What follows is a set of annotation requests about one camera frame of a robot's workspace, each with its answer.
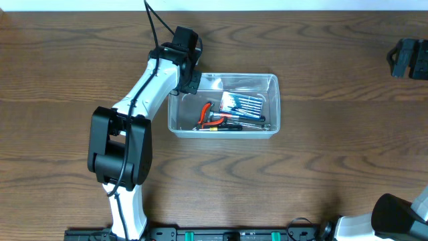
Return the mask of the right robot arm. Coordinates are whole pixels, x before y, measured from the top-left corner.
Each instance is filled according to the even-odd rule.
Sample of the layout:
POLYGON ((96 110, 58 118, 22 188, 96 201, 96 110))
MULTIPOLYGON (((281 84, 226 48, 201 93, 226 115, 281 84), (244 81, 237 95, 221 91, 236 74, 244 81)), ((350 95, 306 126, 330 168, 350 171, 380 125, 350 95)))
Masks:
MULTIPOLYGON (((413 80, 427 79, 427 40, 400 39, 388 53, 391 76, 402 78, 406 72, 413 80)), ((382 195, 372 212, 359 216, 342 216, 318 228, 315 240, 379 241, 427 240, 427 189, 413 202, 395 195, 382 195)))

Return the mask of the small claw hammer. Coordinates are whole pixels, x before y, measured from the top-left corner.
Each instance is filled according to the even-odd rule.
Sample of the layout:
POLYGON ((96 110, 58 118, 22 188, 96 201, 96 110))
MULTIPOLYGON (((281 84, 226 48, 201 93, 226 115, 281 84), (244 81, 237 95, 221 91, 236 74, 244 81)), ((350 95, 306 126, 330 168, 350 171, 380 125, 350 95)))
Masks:
POLYGON ((259 118, 257 118, 257 117, 250 117, 250 116, 239 116, 239 115, 234 115, 234 114, 224 113, 224 112, 210 112, 209 118, 212 121, 219 120, 221 118, 228 118, 234 121, 247 120, 247 121, 265 122, 264 116, 260 116, 259 118))

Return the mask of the black yellow screwdriver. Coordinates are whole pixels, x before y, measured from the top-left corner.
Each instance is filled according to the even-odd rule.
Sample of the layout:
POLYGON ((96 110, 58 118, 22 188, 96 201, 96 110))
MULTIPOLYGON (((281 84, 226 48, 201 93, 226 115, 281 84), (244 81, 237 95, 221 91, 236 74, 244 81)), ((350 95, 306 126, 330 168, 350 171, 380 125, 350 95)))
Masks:
POLYGON ((218 125, 205 128, 193 128, 194 131, 242 131, 241 125, 218 125))

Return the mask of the silver wrench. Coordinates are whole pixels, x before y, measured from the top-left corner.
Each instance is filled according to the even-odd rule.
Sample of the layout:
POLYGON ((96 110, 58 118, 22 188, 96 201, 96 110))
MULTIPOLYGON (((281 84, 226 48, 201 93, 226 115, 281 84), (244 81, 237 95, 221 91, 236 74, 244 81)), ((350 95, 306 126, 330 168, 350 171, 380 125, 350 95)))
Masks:
POLYGON ((259 129, 259 130, 263 130, 263 131, 269 131, 271 128, 271 125, 269 124, 253 124, 253 123, 246 123, 246 122, 241 122, 240 125, 242 127, 245 128, 249 128, 249 129, 259 129))

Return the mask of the red handled cutting pliers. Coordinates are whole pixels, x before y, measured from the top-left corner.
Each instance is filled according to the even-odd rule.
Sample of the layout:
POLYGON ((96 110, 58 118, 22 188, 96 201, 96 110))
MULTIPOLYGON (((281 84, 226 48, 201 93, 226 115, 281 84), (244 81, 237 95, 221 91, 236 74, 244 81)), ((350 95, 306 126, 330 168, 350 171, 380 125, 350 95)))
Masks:
POLYGON ((210 120, 209 113, 211 112, 211 108, 213 106, 214 104, 212 102, 207 102, 203 106, 199 120, 197 121, 193 129, 194 131, 211 127, 218 127, 219 125, 222 125, 225 122, 225 117, 221 117, 219 120, 210 120))

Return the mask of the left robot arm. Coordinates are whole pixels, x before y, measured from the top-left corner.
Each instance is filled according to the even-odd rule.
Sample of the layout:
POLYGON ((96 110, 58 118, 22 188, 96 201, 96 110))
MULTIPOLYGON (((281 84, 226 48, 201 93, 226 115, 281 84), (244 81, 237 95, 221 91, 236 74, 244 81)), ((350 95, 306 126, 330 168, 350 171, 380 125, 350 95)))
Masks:
POLYGON ((113 224, 89 239, 145 239, 142 184, 152 163, 152 120, 171 91, 197 92, 201 73, 195 67, 202 51, 197 33, 178 26, 171 42, 149 52, 146 70, 131 91, 113 107, 93 112, 88 170, 108 196, 113 224))

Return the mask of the blue precision screwdriver set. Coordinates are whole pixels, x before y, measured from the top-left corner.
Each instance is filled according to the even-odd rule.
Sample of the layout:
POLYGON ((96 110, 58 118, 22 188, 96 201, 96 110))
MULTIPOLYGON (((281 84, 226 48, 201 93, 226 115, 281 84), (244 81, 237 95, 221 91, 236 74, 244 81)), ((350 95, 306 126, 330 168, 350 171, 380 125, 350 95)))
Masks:
POLYGON ((233 92, 223 92, 220 102, 220 112, 239 116, 263 116, 263 99, 233 92))

